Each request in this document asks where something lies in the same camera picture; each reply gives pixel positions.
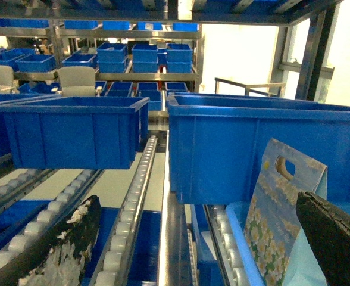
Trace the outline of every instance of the paper bag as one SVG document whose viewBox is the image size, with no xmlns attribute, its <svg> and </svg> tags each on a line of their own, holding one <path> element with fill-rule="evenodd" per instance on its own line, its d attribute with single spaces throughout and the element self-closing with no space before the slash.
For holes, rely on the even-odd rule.
<svg viewBox="0 0 350 286">
<path fill-rule="evenodd" d="M 278 140 L 269 141 L 244 230 L 267 286 L 326 285 L 296 215 L 298 192 L 326 199 L 326 188 L 327 166 Z"/>
</svg>

